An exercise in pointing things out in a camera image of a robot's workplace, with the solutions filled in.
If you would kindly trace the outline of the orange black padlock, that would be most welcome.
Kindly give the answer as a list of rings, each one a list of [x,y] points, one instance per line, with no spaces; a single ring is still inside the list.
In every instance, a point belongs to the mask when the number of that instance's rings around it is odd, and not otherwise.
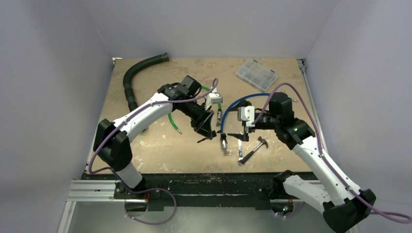
[[[204,137],[204,138],[202,138],[201,140],[197,141],[197,143],[201,143],[201,142],[204,142],[204,141],[212,140],[213,138],[214,138],[214,137]]]

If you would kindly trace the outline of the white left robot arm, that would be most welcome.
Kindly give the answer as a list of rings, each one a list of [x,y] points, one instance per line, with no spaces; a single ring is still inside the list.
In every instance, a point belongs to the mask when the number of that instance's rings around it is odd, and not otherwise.
[[[213,139],[217,135],[211,127],[214,112],[205,104],[199,105],[197,100],[211,94],[218,82],[215,78],[210,90],[197,96],[201,84],[186,76],[180,83],[161,86],[148,101],[127,115],[114,121],[103,119],[97,126],[93,155],[99,156],[123,181],[128,195],[134,199],[142,197],[145,185],[142,175],[132,164],[131,142],[155,121],[175,110],[190,118],[191,127],[203,140]]]

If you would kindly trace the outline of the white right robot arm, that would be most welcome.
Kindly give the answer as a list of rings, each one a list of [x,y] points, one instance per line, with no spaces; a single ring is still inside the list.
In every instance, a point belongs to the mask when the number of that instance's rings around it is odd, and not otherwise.
[[[324,151],[317,132],[295,117],[292,100],[283,92],[268,95],[266,108],[257,110],[239,100],[236,110],[244,127],[243,136],[255,130],[273,130],[278,140],[299,156],[318,178],[318,188],[287,170],[275,176],[271,193],[297,197],[320,212],[336,233],[344,233],[372,213],[376,196],[354,183]]]

